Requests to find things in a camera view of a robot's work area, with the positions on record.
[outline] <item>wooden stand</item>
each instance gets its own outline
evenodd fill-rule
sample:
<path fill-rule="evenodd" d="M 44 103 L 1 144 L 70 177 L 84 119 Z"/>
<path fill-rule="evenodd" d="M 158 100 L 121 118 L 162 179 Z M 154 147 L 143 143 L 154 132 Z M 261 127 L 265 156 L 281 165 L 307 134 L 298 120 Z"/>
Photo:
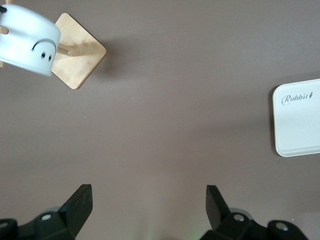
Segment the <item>wooden stand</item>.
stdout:
<path fill-rule="evenodd" d="M 77 89 L 106 54 L 106 49 L 67 13 L 55 25 L 61 31 L 61 38 L 52 72 L 71 89 Z"/>

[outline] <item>white plastic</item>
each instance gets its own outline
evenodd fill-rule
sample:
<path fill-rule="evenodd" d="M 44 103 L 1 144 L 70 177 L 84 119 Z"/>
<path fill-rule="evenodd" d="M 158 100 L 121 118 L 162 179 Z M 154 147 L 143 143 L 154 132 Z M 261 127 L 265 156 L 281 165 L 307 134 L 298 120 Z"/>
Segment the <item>white plastic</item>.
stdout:
<path fill-rule="evenodd" d="M 44 16 L 14 4 L 4 4 L 0 26 L 9 29 L 0 34 L 0 61 L 51 76 L 60 40 L 60 30 Z"/>
<path fill-rule="evenodd" d="M 273 116 L 275 148 L 281 156 L 320 153 L 320 79 L 277 87 Z"/>

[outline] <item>brown surface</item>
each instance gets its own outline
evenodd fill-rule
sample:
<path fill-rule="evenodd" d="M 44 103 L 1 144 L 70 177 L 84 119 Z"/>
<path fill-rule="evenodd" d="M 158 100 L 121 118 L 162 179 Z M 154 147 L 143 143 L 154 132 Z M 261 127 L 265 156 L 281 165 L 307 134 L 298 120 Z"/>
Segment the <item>brown surface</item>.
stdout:
<path fill-rule="evenodd" d="M 76 91 L 1 69 L 0 218 L 23 224 L 91 183 L 78 240 L 197 240 L 215 184 L 258 223 L 320 239 L 320 155 L 279 156 L 270 105 L 276 86 L 320 78 L 320 1 L 15 3 L 69 13 L 108 53 Z"/>

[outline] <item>plywood square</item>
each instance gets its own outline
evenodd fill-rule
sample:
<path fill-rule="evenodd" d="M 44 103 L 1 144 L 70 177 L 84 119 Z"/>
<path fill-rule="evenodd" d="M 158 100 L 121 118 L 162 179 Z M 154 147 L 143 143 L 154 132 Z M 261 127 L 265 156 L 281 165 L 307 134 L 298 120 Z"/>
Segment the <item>plywood square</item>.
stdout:
<path fill-rule="evenodd" d="M 63 13 L 55 25 L 60 44 L 74 48 L 72 56 L 56 53 L 52 72 L 71 89 L 77 89 L 106 54 L 106 49 L 70 15 Z"/>

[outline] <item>white box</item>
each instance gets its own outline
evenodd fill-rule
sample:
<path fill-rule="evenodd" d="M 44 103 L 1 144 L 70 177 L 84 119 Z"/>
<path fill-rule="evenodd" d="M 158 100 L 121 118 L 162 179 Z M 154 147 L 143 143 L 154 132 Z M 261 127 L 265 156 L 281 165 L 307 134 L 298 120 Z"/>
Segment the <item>white box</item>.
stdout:
<path fill-rule="evenodd" d="M 320 153 L 320 79 L 277 87 L 273 116 L 275 149 L 281 156 Z"/>

